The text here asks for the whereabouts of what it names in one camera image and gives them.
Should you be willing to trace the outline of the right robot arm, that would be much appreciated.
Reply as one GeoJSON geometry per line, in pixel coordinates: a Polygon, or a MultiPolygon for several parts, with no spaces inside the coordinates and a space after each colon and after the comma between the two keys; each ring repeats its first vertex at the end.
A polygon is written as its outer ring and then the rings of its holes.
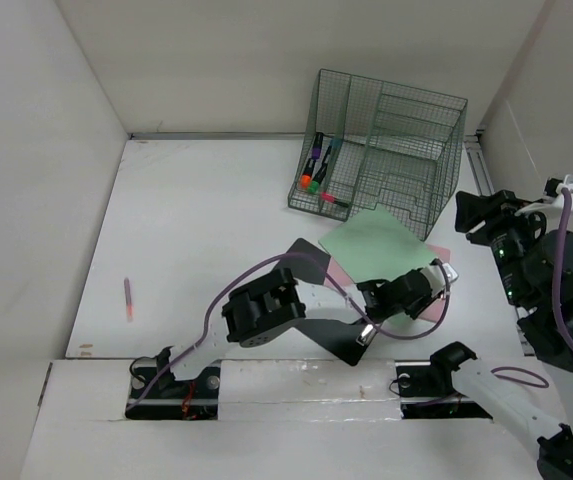
{"type": "Polygon", "coordinates": [[[559,421],[499,379],[461,343],[428,369],[439,393],[473,400],[536,460],[544,479],[573,479],[573,184],[554,180],[537,201],[502,190],[456,195],[456,231],[491,249],[510,305],[527,311],[518,325],[557,389],[559,421]]]}

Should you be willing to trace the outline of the blue highlighter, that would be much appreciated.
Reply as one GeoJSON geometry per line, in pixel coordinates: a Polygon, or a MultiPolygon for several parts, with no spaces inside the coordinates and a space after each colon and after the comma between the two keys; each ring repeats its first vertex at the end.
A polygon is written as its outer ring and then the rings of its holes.
{"type": "Polygon", "coordinates": [[[323,160],[322,160],[322,166],[327,166],[327,165],[329,164],[329,162],[330,162],[330,160],[331,160],[331,158],[332,158],[333,153],[334,153],[338,148],[340,148],[340,147],[342,146],[342,143],[343,143],[343,140],[342,140],[342,139],[338,139],[338,138],[333,138],[333,139],[330,141],[330,143],[329,143],[329,145],[328,145],[328,147],[327,147],[327,149],[326,149],[326,151],[325,151],[323,160]]]}

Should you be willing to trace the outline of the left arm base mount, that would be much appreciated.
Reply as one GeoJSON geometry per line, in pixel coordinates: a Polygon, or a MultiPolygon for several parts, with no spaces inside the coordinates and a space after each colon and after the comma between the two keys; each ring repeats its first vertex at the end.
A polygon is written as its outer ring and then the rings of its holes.
{"type": "Polygon", "coordinates": [[[125,417],[130,420],[202,421],[218,417],[221,362],[205,368],[194,380],[178,381],[166,374],[138,402],[157,373],[152,357],[136,358],[129,366],[130,390],[125,417]]]}

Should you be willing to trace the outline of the pink highlighter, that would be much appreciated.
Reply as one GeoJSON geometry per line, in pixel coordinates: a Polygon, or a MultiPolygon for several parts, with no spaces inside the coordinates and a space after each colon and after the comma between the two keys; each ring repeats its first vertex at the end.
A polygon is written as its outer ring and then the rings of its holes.
{"type": "Polygon", "coordinates": [[[333,205],[337,205],[341,208],[349,208],[350,207],[350,204],[348,202],[340,200],[340,199],[336,198],[335,196],[328,194],[328,193],[321,193],[320,198],[322,200],[324,200],[325,202],[331,203],[333,205]]]}

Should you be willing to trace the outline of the orange highlighter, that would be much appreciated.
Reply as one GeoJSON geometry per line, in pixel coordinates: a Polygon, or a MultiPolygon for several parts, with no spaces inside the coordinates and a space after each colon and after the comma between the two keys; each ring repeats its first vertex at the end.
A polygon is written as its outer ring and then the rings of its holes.
{"type": "Polygon", "coordinates": [[[306,161],[306,164],[300,177],[300,186],[302,188],[307,188],[309,186],[312,180],[312,176],[314,174],[315,164],[316,164],[316,159],[313,157],[310,157],[306,161]]]}

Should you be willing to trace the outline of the green highlighter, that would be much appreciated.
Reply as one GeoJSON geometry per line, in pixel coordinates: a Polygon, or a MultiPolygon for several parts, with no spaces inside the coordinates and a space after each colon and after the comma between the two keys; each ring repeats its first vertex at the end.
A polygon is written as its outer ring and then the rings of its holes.
{"type": "Polygon", "coordinates": [[[322,163],[320,165],[319,170],[317,171],[317,173],[313,176],[312,180],[309,183],[309,186],[307,188],[307,191],[311,194],[316,194],[319,191],[319,188],[321,186],[321,183],[323,182],[323,180],[325,179],[325,176],[327,174],[327,170],[328,170],[328,164],[327,163],[322,163]]]}

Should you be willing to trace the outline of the green clipboard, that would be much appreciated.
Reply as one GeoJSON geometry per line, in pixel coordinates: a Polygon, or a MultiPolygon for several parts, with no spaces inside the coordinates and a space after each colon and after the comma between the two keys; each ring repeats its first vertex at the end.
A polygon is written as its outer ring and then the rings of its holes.
{"type": "Polygon", "coordinates": [[[394,280],[429,265],[448,263],[448,249],[427,245],[382,207],[362,210],[320,238],[319,245],[355,283],[394,280]]]}

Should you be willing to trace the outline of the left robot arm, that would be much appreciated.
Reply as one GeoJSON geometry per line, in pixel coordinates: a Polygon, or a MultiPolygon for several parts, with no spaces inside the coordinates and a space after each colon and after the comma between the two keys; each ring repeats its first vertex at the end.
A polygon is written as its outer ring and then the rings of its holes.
{"type": "Polygon", "coordinates": [[[165,348],[156,358],[151,383],[178,396],[232,346],[264,346],[296,329],[334,357],[356,365],[384,321],[398,314],[416,319],[439,299],[447,299],[458,279],[451,265],[433,262],[395,280],[369,280],[342,289],[309,283],[288,268],[275,269],[229,294],[222,321],[208,328],[198,346],[177,359],[165,348]]]}

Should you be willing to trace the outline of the purple highlighter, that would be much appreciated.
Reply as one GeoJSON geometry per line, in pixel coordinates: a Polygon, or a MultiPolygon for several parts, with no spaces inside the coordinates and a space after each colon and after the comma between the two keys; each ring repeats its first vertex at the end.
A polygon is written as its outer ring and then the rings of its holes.
{"type": "Polygon", "coordinates": [[[317,160],[321,156],[323,141],[324,141],[324,134],[322,132],[316,132],[311,147],[310,157],[312,159],[317,160]]]}

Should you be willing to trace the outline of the black clipboard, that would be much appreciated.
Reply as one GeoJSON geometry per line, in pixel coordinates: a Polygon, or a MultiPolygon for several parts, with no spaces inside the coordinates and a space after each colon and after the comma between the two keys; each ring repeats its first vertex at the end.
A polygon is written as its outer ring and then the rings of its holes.
{"type": "MultiPolygon", "coordinates": [[[[339,264],[328,253],[307,240],[298,238],[287,252],[305,254],[313,258],[346,291],[351,289],[353,281],[339,264]]],[[[293,277],[298,281],[334,288],[334,285],[326,278],[326,274],[304,258],[282,259],[275,266],[275,269],[280,268],[290,269],[293,277]]],[[[377,335],[375,329],[361,318],[350,323],[343,323],[339,320],[338,314],[319,316],[307,313],[306,316],[307,320],[300,323],[297,330],[350,366],[359,363],[377,335]]]]}

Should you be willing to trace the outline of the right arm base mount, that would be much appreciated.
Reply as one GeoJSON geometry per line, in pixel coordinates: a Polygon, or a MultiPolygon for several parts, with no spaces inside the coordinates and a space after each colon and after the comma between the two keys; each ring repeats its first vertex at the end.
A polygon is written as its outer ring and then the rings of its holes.
{"type": "Polygon", "coordinates": [[[491,419],[491,415],[455,390],[452,374],[476,354],[461,342],[452,342],[428,361],[395,364],[396,377],[389,392],[400,399],[403,420],[491,419]]]}

